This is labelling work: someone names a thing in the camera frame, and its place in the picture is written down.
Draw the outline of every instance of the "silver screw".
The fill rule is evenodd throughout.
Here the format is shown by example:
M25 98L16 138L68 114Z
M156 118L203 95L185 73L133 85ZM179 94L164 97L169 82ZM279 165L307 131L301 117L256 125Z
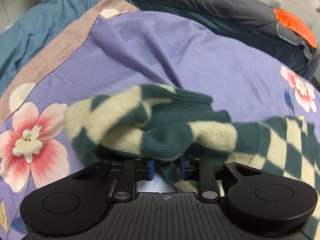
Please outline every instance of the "silver screw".
M130 194L125 191L120 191L115 194L115 198L117 199L127 199L128 197L130 197Z
M202 196L207 199L214 199L218 196L214 191L205 191L202 193Z

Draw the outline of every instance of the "orange fabric patch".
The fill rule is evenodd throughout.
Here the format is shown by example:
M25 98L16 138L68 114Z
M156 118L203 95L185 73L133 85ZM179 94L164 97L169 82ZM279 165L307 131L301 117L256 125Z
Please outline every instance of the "orange fabric patch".
M314 33L304 24L304 22L298 16L285 10L274 9L273 11L276 15L277 21L280 22L284 27L299 34L314 49L318 47Z

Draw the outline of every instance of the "ribbed black surface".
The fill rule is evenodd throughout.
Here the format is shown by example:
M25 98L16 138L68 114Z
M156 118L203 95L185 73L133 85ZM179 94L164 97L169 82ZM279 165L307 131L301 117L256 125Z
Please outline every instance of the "ribbed black surface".
M115 204L95 228L69 240L267 240L236 228L216 204L203 204L193 193L140 193ZM30 234L26 240L43 237ZM302 233L282 240L307 240Z

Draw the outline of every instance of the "green and cream checkered garment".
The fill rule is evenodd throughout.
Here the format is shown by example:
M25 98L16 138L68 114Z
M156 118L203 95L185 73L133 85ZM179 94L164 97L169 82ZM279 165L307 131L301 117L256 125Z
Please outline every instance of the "green and cream checkered garment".
M207 158L221 165L232 160L299 179L320 193L320 147L314 125L293 117L262 123L232 123L228 112L213 111L212 98L168 85L134 86L113 97L99 95L71 105L65 130L84 165L102 145L125 156L172 161L181 155ZM162 175L183 191L195 190L175 167ZM320 239L320 204L306 233Z

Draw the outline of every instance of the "pink flower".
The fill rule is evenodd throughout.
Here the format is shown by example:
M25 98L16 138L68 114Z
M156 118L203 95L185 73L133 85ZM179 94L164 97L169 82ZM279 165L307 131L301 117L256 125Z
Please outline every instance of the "pink flower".
M302 79L292 70L287 70L284 66L281 66L281 75L285 80L289 82L290 87L294 88L297 103L303 107L303 109L309 113L310 108L316 113L317 108L314 102L315 89L307 82L303 82Z
M0 134L0 176L19 192L32 174L37 188L67 176L67 149L54 139L63 129L67 104L54 103L39 116L33 102L24 103L12 117L12 130Z

